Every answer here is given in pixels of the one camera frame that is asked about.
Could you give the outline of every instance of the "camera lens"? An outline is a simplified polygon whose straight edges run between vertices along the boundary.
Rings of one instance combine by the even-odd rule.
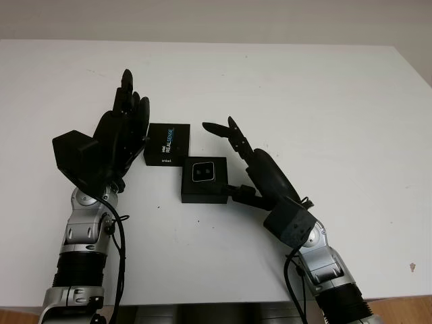
[[[194,182],[211,181],[215,179],[215,164],[213,162],[195,163],[192,166]]]

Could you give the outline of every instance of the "white tabletop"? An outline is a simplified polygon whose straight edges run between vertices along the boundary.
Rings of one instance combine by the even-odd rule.
[[[42,304],[74,189],[51,139],[91,135],[125,68],[152,122],[191,124],[190,155],[227,157],[230,183],[250,184],[228,141],[201,127],[231,115],[313,200],[365,298],[432,293],[432,89],[393,47],[2,40],[0,306]],[[289,248],[267,213],[183,205],[180,176],[139,156],[125,177],[122,303],[287,300]],[[111,247],[108,304],[117,262]]]

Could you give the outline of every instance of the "black cable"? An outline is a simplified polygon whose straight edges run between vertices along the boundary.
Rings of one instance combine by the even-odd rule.
[[[302,290],[303,290],[303,313],[306,315],[306,288],[304,284],[304,276],[306,273],[304,272],[303,268],[298,264],[295,263],[294,260],[291,260],[291,263],[296,266],[297,274],[302,278]]]
[[[303,313],[306,316],[306,288],[304,287],[304,275],[302,275],[302,287],[303,287]]]
[[[288,289],[288,292],[291,295],[292,302],[297,308],[298,314],[300,315],[300,318],[302,319],[303,324],[308,324],[308,321],[306,319],[306,315],[303,313],[302,308],[300,307],[300,304],[298,303],[297,297],[291,287],[290,278],[288,277],[288,267],[290,266],[290,262],[292,261],[292,258],[294,258],[294,255],[300,250],[301,246],[298,246],[294,248],[291,253],[287,256],[285,265],[283,266],[283,276],[285,278],[286,287]]]
[[[106,200],[103,200],[99,197],[95,197],[95,198],[102,205],[107,207],[109,209],[109,211],[111,211],[111,213],[114,216],[114,223],[116,223],[118,225],[119,234],[120,234],[120,245],[117,243],[117,241],[115,240],[114,235],[113,235],[113,241],[114,241],[115,247],[117,248],[117,250],[119,252],[119,257],[120,257],[119,273],[117,276],[117,288],[115,291],[115,302],[114,302],[113,315],[111,316],[111,319],[109,320],[109,324],[115,324],[115,322],[117,321],[117,314],[119,311],[120,300],[122,299],[122,296],[123,296],[124,271],[125,271],[125,266],[126,266],[126,240],[125,240],[124,228],[123,228],[122,221],[129,218],[129,216],[125,215],[125,216],[120,217],[118,212],[115,210],[115,208],[109,202],[107,202]]]

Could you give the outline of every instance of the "black box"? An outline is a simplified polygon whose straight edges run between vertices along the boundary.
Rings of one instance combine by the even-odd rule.
[[[226,204],[228,185],[225,157],[186,157],[182,172],[182,203]]]
[[[147,165],[181,167],[189,156],[189,124],[150,124],[144,149]]]

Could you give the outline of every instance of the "wooden floor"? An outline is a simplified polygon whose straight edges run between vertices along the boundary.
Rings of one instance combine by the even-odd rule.
[[[385,324],[432,324],[432,296],[378,300],[369,305]],[[0,324],[37,323],[36,315],[0,310]]]

